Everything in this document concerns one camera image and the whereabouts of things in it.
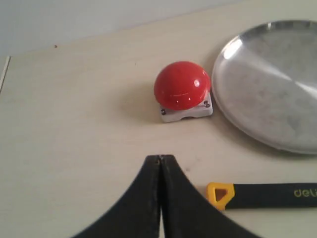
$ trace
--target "deli logo text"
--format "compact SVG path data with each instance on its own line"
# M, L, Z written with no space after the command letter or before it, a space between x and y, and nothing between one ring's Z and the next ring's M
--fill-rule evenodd
M316 189L298 189L294 191L295 197L317 197Z

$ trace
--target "white button base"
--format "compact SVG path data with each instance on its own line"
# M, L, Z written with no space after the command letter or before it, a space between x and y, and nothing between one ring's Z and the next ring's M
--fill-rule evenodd
M213 113L211 96L209 93L206 94L204 100L200 104L188 110L174 111L163 107L160 109L163 122L178 121L187 117L201 118L210 116Z

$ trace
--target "silver tray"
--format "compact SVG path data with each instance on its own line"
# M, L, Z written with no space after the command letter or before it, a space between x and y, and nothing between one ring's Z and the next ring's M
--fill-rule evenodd
M216 59L212 93L251 137L317 154L317 23L270 22L236 36Z

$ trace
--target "dark spot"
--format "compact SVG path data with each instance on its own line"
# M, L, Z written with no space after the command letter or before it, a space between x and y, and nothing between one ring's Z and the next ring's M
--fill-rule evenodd
M291 126L291 128L293 128L294 131L296 131L299 127L300 120L298 118L288 116L287 123Z

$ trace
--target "white wall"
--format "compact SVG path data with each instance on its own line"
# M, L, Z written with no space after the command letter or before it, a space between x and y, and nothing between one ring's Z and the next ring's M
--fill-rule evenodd
M0 0L0 56L233 1L237 0Z

